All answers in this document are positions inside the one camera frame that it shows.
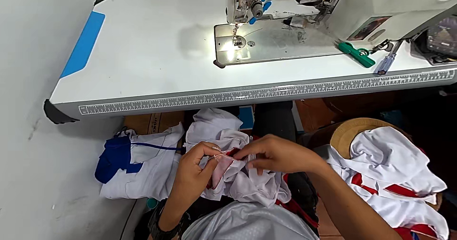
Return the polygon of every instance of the screwdriver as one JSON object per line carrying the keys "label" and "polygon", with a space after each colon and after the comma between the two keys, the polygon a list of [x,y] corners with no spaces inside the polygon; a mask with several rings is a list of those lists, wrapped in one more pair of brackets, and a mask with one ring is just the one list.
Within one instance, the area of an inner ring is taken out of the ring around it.
{"label": "screwdriver", "polygon": [[400,39],[392,51],[382,60],[382,62],[376,68],[375,73],[382,76],[387,73],[389,68],[391,67],[393,61],[395,60],[395,56],[397,56],[397,51],[400,48],[401,44],[403,43],[403,39]]}

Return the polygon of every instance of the white shirt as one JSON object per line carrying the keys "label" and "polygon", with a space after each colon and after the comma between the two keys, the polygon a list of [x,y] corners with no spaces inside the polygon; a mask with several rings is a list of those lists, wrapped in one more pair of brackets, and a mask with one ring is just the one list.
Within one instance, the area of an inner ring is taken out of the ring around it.
{"label": "white shirt", "polygon": [[189,226],[183,240],[318,240],[319,237],[288,210],[255,202],[232,202]]}

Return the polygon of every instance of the sticker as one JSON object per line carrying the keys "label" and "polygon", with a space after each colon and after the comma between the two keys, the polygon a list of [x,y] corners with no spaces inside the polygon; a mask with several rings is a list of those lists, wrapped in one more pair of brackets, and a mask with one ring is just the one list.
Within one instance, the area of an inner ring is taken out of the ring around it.
{"label": "sticker", "polygon": [[370,35],[375,29],[381,24],[385,23],[391,16],[380,16],[371,17],[365,23],[362,24],[350,37],[347,38],[349,41],[364,40]]}

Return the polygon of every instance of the white fabric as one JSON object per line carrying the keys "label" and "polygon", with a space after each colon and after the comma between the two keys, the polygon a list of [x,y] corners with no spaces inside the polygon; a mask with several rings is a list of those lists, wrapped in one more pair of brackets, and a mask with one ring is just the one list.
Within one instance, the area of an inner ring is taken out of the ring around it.
{"label": "white fabric", "polygon": [[[249,143],[249,136],[238,131],[243,122],[229,112],[215,108],[201,109],[194,115],[194,120],[186,134],[184,146],[187,151],[201,141],[217,144],[223,151],[242,149]],[[254,155],[249,155],[244,161],[221,157],[213,173],[213,188],[205,189],[202,197],[219,201],[221,196],[226,195],[240,202],[260,202],[266,207],[273,206],[276,199],[290,201],[291,193],[283,180],[283,173],[264,171],[258,176],[256,169],[246,167],[247,161],[254,159]],[[208,159],[203,157],[200,167],[203,168]]]}
{"label": "white fabric", "polygon": [[[379,127],[358,134],[351,143],[351,159],[341,157],[329,144],[314,151],[391,227],[427,224],[434,227],[439,239],[447,239],[445,219],[425,202],[436,204],[436,193],[447,186],[427,168],[427,156],[402,133],[392,127]],[[352,184],[356,173],[362,174],[362,185],[378,194]],[[393,184],[412,190],[419,197],[401,196],[385,189]]]}
{"label": "white fabric", "polygon": [[[162,133],[136,135],[133,130],[126,131],[130,141],[154,144],[164,147],[176,147],[184,134],[182,124],[170,127]],[[131,145],[131,162],[143,166],[137,173],[126,173],[119,169],[114,177],[101,187],[100,196],[116,199],[143,197],[163,200],[167,198],[173,186],[180,154],[174,150],[156,149],[149,146]]]}
{"label": "white fabric", "polygon": [[232,202],[190,225],[183,240],[318,240],[299,216],[275,205]]}

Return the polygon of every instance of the person's right hand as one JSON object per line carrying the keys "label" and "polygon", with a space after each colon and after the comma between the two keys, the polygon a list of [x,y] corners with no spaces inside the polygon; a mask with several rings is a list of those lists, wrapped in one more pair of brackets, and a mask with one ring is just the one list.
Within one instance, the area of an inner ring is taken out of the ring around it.
{"label": "person's right hand", "polygon": [[275,135],[266,135],[237,152],[233,157],[242,159],[246,155],[256,155],[248,163],[248,168],[257,168],[257,174],[263,170],[292,172],[313,172],[327,163],[315,152]]}

